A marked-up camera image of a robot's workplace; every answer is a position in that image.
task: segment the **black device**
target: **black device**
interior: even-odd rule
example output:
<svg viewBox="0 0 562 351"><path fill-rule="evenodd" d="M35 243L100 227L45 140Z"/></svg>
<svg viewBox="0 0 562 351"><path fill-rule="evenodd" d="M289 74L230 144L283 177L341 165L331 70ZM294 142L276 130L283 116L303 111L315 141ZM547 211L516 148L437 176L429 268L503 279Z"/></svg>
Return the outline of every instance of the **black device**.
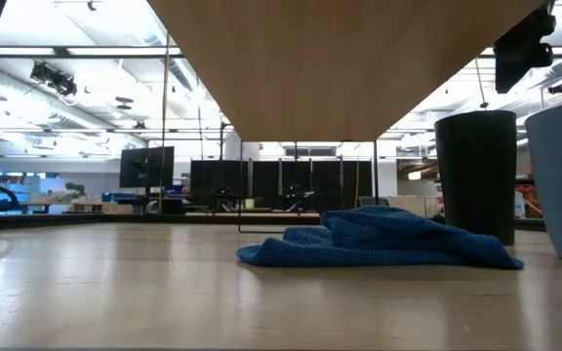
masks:
<svg viewBox="0 0 562 351"><path fill-rule="evenodd" d="M123 150L119 186L143 187L148 197L151 186L173 184L175 147Z"/></svg>

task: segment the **wooden table surface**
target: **wooden table surface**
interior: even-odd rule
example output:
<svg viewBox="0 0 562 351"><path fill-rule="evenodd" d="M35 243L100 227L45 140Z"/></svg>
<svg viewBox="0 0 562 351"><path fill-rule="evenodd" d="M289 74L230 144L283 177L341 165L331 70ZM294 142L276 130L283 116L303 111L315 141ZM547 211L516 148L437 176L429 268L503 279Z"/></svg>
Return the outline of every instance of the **wooden table surface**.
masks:
<svg viewBox="0 0 562 351"><path fill-rule="evenodd" d="M149 0L249 141L373 141L540 3Z"/></svg>
<svg viewBox="0 0 562 351"><path fill-rule="evenodd" d="M266 237L221 225L0 231L0 347L562 351L562 259L543 233L517 233L523 271L236 262Z"/></svg>

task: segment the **desk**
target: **desk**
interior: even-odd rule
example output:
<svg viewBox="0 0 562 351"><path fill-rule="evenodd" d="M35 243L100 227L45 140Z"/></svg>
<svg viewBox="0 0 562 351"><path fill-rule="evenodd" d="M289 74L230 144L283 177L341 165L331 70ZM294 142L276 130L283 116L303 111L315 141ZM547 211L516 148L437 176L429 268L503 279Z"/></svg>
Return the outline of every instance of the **desk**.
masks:
<svg viewBox="0 0 562 351"><path fill-rule="evenodd" d="M49 207L51 205L63 205L63 204L54 204L54 203L45 203L45 202L22 202L22 203L19 203L20 212L24 215L29 215L29 207L30 206L42 207L43 208L42 211L33 211L32 212L33 214L47 215L49 213Z"/></svg>

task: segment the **ceiling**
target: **ceiling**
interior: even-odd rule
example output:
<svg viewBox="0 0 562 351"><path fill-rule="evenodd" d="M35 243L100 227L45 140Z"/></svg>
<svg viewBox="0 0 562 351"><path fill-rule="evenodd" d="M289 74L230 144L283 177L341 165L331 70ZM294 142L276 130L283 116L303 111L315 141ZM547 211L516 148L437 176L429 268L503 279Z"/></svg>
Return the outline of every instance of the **ceiling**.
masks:
<svg viewBox="0 0 562 351"><path fill-rule="evenodd" d="M87 0L32 0L28 11L27 0L8 0L0 20L0 47L166 45L166 29L145 0L95 0L93 6L95 11L89 9ZM544 41L562 45L562 0L557 2L554 15L557 29ZM77 95L59 97L55 90L37 85L29 78L35 62L46 62L53 69L74 76ZM167 144L177 147L179 157L198 157L202 137L205 156L218 156L221 122L228 121L186 59L173 58L169 63L178 70L170 71L168 76L166 128L179 132L166 133ZM433 123L452 113L477 109L482 101L481 87L489 108L533 106L535 98L540 100L542 95L539 82L548 72L550 68L533 70L512 93L498 96L493 89L493 60L474 60L393 126L418 131L390 131L383 135L381 142L405 147L418 143L416 147L430 152L434 143L430 138ZM0 58L0 129L44 129L53 125L54 129L99 130L77 134L8 131L0 132L0 140L17 146L10 152L26 150L28 154L115 156L123 148L142 147L150 141L155 145L154 140L161 138L159 132L115 134L101 129L131 130L138 122L144 122L148 129L161 129L164 74L165 64L159 58ZM133 99L132 109L118 109L120 103L116 97ZM553 103L557 101L557 97L546 98ZM522 108L521 115L526 114ZM226 129L225 137L230 130ZM49 144L49 150L40 147ZM340 152L370 156L372 148L348 144ZM281 155L283 148L277 143L266 143L262 153L273 157Z"/></svg>

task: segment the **wooden floor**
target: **wooden floor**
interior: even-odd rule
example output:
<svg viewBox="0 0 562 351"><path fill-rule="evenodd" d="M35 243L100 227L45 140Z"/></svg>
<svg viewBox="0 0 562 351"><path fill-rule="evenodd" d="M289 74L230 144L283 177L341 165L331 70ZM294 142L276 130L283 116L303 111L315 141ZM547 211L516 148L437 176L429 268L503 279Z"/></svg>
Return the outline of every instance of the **wooden floor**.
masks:
<svg viewBox="0 0 562 351"><path fill-rule="evenodd" d="M523 271L264 269L234 226L0 232L0 347L561 350L562 259L520 232Z"/></svg>

